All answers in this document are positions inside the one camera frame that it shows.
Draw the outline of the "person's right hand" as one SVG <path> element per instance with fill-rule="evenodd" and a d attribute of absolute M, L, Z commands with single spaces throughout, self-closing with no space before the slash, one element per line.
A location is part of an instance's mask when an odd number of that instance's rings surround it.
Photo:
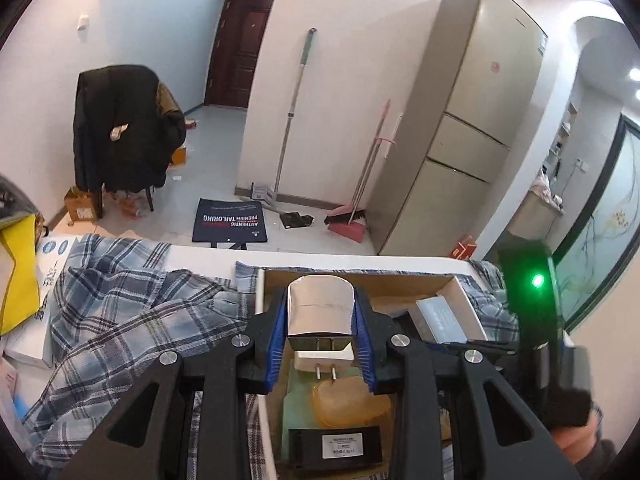
<path fill-rule="evenodd" d="M 599 412 L 593 406 L 585 426 L 556 427 L 551 430 L 554 442 L 572 464 L 583 460 L 596 446 L 599 422 Z"/>

